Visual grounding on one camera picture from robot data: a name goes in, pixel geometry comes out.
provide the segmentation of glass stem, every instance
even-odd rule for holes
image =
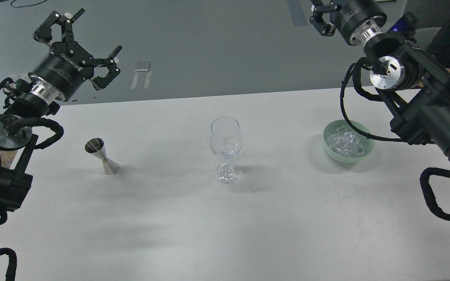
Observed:
[[[224,172],[226,175],[232,174],[234,172],[234,166],[226,164],[224,167]]]

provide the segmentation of light green bowl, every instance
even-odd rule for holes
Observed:
[[[352,121],[352,124],[354,124],[360,130],[363,130],[366,133],[370,133],[369,129],[366,128],[366,126],[362,125],[361,123]],[[348,128],[348,130],[354,131],[352,128],[350,128],[350,126],[346,123],[345,120],[333,121],[324,128],[324,133],[323,133],[324,150],[331,158],[333,158],[336,161],[343,162],[343,163],[356,163],[356,162],[359,162],[360,160],[366,158],[369,154],[371,154],[371,152],[373,152],[373,150],[375,149],[375,140],[374,139],[366,139],[366,137],[364,137],[363,135],[361,135],[357,132],[355,132],[355,135],[357,135],[359,137],[359,139],[361,140],[361,144],[364,145],[364,148],[366,149],[366,154],[364,154],[363,156],[361,156],[359,158],[349,158],[349,157],[339,155],[338,153],[332,151],[329,148],[329,146],[327,146],[327,144],[325,143],[325,140],[327,139],[327,136],[329,136],[331,133],[335,132],[336,129],[341,127],[342,125],[345,126],[346,128]]]

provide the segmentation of wine glass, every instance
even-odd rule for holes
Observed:
[[[243,147],[243,138],[239,130],[239,122],[232,117],[220,117],[211,124],[209,146],[214,154],[226,161],[216,168],[216,177],[222,183],[238,180],[242,171],[237,163],[230,161],[236,157]]]

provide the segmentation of black clamp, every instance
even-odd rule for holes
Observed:
[[[66,43],[67,54],[72,56],[75,53],[72,24],[84,14],[84,12],[84,9],[81,8],[72,18],[67,18],[57,11],[52,11],[44,23],[36,29],[32,37],[38,42],[49,45],[52,40],[52,25],[58,24],[62,27],[62,38]]]
[[[83,66],[106,67],[109,70],[105,77],[97,76],[91,79],[91,83],[93,84],[95,90],[98,91],[100,89],[104,89],[105,87],[107,87],[107,85],[109,85],[110,82],[112,82],[112,80],[114,80],[114,78],[119,75],[120,70],[117,66],[117,63],[114,61],[114,58],[116,57],[116,55],[118,55],[122,48],[123,47],[121,46],[117,46],[107,57],[107,59],[88,58],[83,59],[80,62]]]
[[[314,15],[310,17],[310,23],[314,25],[316,30],[322,36],[333,36],[335,27],[326,23],[323,15],[329,12],[340,11],[341,5],[331,2],[329,5],[324,5],[321,0],[312,0],[314,4]]]

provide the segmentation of glass base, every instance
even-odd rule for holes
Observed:
[[[216,177],[222,183],[233,183],[242,175],[241,168],[235,162],[223,162],[216,167]]]

